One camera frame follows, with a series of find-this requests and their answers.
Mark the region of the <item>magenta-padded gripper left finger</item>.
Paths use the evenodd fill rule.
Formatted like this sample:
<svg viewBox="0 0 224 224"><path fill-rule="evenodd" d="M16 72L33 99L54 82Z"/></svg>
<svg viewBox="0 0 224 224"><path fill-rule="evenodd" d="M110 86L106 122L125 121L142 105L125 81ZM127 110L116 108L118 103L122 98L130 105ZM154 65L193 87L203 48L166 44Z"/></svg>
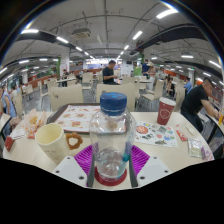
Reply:
<svg viewBox="0 0 224 224"><path fill-rule="evenodd" d="M89 145L75 156L66 156L54 169L53 173L82 187L93 187L94 157L92 146Z"/></svg>

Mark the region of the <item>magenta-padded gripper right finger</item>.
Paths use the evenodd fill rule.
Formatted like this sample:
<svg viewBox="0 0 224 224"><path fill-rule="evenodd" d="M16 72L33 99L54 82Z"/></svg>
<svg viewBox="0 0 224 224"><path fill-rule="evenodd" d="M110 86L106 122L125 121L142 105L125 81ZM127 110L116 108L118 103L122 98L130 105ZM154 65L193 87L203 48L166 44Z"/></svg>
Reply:
<svg viewBox="0 0 224 224"><path fill-rule="evenodd" d="M172 173L159 157L149 156L137 146L132 147L129 172L133 188L143 187Z"/></svg>

